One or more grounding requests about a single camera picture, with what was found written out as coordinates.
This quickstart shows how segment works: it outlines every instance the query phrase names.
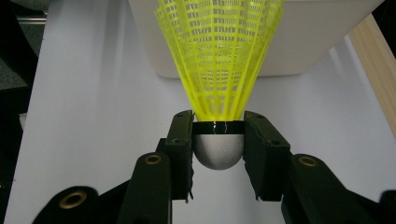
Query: white box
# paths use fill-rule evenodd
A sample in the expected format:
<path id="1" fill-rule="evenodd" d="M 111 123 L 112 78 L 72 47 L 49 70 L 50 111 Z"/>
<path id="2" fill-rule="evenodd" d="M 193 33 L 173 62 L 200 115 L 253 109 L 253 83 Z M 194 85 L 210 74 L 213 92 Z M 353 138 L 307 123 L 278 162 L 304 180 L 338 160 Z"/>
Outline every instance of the white box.
<path id="1" fill-rule="evenodd" d="M 285 0 L 263 76 L 300 74 L 328 52 L 383 0 Z M 149 63 L 162 77 L 178 73 L 154 10 L 157 0 L 129 0 Z"/>

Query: yellow plastic mesh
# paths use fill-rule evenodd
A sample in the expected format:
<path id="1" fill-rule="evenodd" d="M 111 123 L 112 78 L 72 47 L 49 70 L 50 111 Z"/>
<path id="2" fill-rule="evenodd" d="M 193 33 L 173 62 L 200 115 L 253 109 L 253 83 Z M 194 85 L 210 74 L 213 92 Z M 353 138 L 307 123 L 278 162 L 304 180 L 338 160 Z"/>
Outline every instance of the yellow plastic mesh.
<path id="1" fill-rule="evenodd" d="M 159 0 L 156 16 L 199 121 L 240 119 L 283 0 Z"/>

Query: shuttlecock cork base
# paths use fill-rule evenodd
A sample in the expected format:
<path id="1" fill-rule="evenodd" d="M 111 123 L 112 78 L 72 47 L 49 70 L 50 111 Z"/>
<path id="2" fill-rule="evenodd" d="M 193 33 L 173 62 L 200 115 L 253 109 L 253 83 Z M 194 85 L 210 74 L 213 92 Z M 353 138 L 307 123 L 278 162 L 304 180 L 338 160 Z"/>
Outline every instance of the shuttlecock cork base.
<path id="1" fill-rule="evenodd" d="M 244 121 L 193 123 L 192 149 L 197 160 L 212 170 L 226 170 L 244 153 Z"/>

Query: wooden edge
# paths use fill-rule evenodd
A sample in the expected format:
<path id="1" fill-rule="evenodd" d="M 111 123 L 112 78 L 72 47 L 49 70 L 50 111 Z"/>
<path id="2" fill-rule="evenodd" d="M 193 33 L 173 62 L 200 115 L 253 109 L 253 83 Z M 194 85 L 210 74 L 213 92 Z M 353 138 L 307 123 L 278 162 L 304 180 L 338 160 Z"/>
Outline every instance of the wooden edge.
<path id="1" fill-rule="evenodd" d="M 396 60 L 373 15 L 356 26 L 349 38 L 396 137 Z"/>

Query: shuttlecock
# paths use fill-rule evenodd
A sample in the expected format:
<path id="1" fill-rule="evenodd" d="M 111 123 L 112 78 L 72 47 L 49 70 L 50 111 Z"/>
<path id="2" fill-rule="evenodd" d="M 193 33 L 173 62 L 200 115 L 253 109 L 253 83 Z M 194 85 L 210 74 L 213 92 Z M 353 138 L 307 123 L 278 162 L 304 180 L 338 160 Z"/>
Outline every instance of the shuttlecock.
<path id="1" fill-rule="evenodd" d="M 282 15 L 283 0 L 159 0 L 159 4 L 157 20 L 197 120 L 214 125 L 224 121 L 226 126 L 239 120 Z M 232 138 L 216 135 L 210 139 L 219 139 L 215 141 L 219 146 Z M 241 144 L 224 150 L 203 144 L 207 137 L 196 138 L 200 148 L 194 153 L 203 165 L 231 164 L 242 156 Z M 235 139 L 243 145 L 243 137 Z"/>

